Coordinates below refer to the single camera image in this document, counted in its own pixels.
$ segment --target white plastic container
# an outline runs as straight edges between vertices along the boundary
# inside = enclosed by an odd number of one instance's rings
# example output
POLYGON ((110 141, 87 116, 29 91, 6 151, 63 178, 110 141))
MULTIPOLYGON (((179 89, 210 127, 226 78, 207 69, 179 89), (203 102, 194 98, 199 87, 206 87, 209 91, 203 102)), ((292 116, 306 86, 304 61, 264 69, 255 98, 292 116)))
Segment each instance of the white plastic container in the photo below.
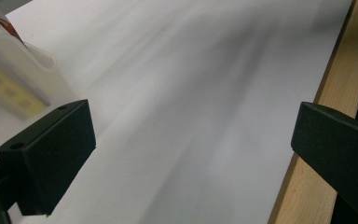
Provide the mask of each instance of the white plastic container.
POLYGON ((0 34, 0 145, 52 109, 76 100, 56 59, 0 34))

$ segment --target white surface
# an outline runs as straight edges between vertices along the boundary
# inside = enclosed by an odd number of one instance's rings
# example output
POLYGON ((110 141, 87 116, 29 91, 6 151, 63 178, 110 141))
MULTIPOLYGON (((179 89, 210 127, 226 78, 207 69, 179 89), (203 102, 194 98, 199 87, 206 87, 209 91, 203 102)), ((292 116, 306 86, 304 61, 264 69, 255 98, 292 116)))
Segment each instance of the white surface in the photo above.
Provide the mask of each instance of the white surface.
POLYGON ((266 223, 350 0, 34 0, 8 15, 88 98, 97 149, 51 217, 266 223))

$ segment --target light wood strip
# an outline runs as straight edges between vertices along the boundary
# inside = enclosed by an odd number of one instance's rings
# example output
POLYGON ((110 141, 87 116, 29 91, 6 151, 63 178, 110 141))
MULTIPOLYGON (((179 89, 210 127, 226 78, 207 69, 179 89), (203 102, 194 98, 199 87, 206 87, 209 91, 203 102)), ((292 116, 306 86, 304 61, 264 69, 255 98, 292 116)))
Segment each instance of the light wood strip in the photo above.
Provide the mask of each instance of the light wood strip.
MULTIPOLYGON (((314 103, 354 117, 358 106, 358 0, 353 1, 350 13, 314 103)), ((294 154, 268 223, 330 223, 336 196, 294 154)))

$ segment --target black clamp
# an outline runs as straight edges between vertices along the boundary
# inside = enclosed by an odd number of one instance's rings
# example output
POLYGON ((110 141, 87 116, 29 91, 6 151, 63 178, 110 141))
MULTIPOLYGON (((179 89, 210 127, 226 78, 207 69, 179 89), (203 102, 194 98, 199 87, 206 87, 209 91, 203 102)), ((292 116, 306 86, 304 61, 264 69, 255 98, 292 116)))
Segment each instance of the black clamp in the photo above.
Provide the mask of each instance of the black clamp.
POLYGON ((358 223, 358 120, 323 105, 302 103, 292 148, 357 216, 356 221, 342 223, 358 223))
POLYGON ((63 105, 0 146, 0 223, 50 215, 96 146, 87 100, 63 105))

